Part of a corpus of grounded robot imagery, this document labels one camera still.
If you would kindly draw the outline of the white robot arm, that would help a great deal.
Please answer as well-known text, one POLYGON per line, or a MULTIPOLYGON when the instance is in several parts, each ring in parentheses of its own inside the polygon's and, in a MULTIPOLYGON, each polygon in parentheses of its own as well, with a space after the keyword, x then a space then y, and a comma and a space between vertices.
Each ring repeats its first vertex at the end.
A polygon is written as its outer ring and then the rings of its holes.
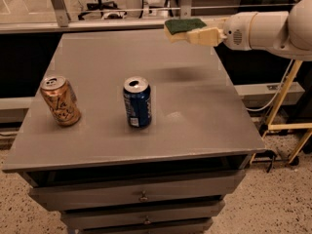
POLYGON ((191 44, 231 50, 262 50, 286 59, 312 60, 312 0, 301 0, 281 12, 244 12, 226 19, 222 28, 203 27, 186 33, 191 44))

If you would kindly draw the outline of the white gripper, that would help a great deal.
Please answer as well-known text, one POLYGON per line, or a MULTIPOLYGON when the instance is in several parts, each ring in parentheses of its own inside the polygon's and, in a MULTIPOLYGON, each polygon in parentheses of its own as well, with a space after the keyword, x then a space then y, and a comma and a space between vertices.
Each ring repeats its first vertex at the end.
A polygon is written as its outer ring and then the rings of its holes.
POLYGON ((190 44, 212 47, 224 41, 225 46, 231 50, 248 51, 251 49, 250 31, 255 15, 256 12, 244 12, 230 18, 204 19, 206 27, 188 31, 186 39, 190 44))

